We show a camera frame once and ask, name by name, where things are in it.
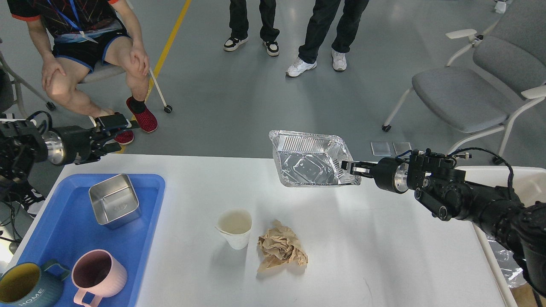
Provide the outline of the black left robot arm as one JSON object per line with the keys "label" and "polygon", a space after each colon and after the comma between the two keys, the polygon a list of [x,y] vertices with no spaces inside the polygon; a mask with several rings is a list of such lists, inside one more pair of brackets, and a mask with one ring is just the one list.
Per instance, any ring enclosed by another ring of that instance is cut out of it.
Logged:
{"label": "black left robot arm", "polygon": [[94,122],[94,127],[87,129],[75,125],[52,127],[49,121],[40,130],[32,116],[27,120],[2,119],[1,197],[17,183],[25,182],[35,163],[48,160],[53,165],[82,165],[99,161],[102,156],[121,149],[112,142],[115,136],[139,127],[121,113],[98,117]]}

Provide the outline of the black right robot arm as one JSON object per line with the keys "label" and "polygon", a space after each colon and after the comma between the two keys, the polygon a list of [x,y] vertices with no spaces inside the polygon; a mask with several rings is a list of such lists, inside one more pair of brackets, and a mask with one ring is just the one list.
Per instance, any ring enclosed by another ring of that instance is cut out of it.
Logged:
{"label": "black right robot arm", "polygon": [[378,163],[342,161],[349,173],[375,180],[382,190],[415,198],[433,217],[471,221],[484,233],[513,252],[525,280],[537,295],[546,291],[546,206],[537,201],[525,207],[512,187],[509,165],[507,187],[490,187],[466,181],[465,171],[456,169],[454,151],[449,155],[408,150],[408,159],[386,157]]}

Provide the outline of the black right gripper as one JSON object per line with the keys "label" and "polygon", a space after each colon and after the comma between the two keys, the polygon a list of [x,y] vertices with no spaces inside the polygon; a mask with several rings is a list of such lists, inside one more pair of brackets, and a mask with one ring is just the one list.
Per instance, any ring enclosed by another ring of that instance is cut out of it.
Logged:
{"label": "black right gripper", "polygon": [[409,164],[391,157],[385,157],[378,163],[342,161],[341,168],[352,171],[355,176],[373,177],[376,186],[382,190],[403,194],[408,190],[407,176]]}

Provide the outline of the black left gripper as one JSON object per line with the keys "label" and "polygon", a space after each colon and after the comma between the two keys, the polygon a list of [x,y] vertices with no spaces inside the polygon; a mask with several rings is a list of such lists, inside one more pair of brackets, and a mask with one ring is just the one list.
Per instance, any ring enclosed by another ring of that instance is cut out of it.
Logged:
{"label": "black left gripper", "polygon": [[[117,133],[140,128],[137,121],[129,121],[121,113],[96,117],[94,122],[102,133]],[[43,133],[47,159],[53,165],[82,165],[99,161],[103,154],[118,152],[122,149],[117,142],[98,146],[96,142],[98,136],[95,128],[85,129],[75,125],[51,128]]]}

